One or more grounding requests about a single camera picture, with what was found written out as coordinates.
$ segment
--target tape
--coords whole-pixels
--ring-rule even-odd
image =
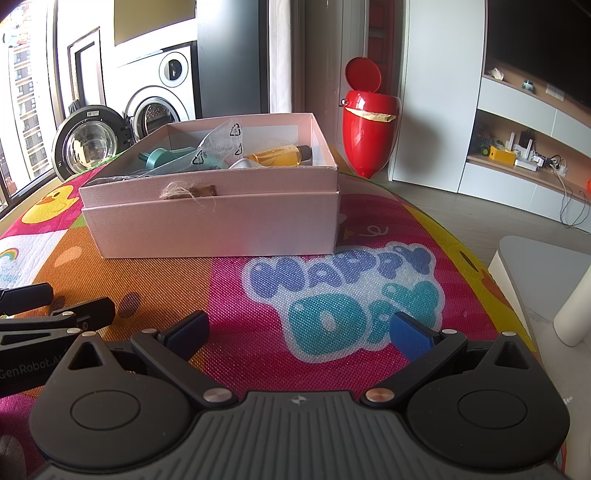
[[[385,124],[390,123],[396,118],[396,115],[390,115],[388,113],[366,112],[365,110],[353,110],[349,107],[345,107],[345,109],[354,115],[360,116],[361,118],[365,118],[374,122],[383,122]]]

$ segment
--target yellow box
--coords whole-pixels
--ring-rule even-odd
[[[492,160],[514,165],[517,155],[513,152],[508,152],[507,150],[501,150],[500,148],[491,146],[491,153],[488,154],[488,157]]]

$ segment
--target cable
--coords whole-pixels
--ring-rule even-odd
[[[559,161],[553,162],[552,160],[555,159],[556,157],[559,158]],[[564,219],[563,219],[564,213],[566,212],[566,209],[568,208],[570,202],[573,199],[574,192],[569,187],[568,188],[570,190],[570,197],[569,197],[569,194],[567,192],[567,187],[566,187],[562,177],[558,174],[558,170],[559,170],[560,165],[562,164],[563,160],[564,159],[560,155],[554,155],[553,157],[550,157],[550,168],[552,169],[552,171],[554,172],[554,175],[556,175],[556,178],[558,178],[558,180],[562,184],[562,188],[564,189],[564,196],[562,197],[562,203],[561,203],[561,209],[560,209],[560,223],[562,223],[566,228],[572,228],[574,226],[581,225],[585,220],[587,220],[587,218],[589,217],[589,213],[591,212],[591,203],[589,203],[589,200],[587,199],[587,195],[585,194],[585,192],[582,192],[583,196],[585,198],[585,203],[583,205],[583,208],[581,209],[581,213],[578,215],[578,217],[574,220],[573,223],[568,223],[568,222],[564,221]],[[587,215],[585,215],[585,217],[579,222],[581,215],[585,211],[585,207],[587,207]]]

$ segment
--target white wall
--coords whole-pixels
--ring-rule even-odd
[[[482,75],[485,0],[406,0],[402,119],[389,179],[457,192]]]
[[[70,81],[70,60],[68,47],[76,40],[100,27],[100,53],[103,69],[103,85],[106,92],[116,84],[112,78],[113,50],[113,0],[58,0],[57,3],[57,58],[60,71],[61,94],[64,109],[73,102]]]

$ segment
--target television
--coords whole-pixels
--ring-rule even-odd
[[[591,0],[488,0],[486,49],[591,106]]]

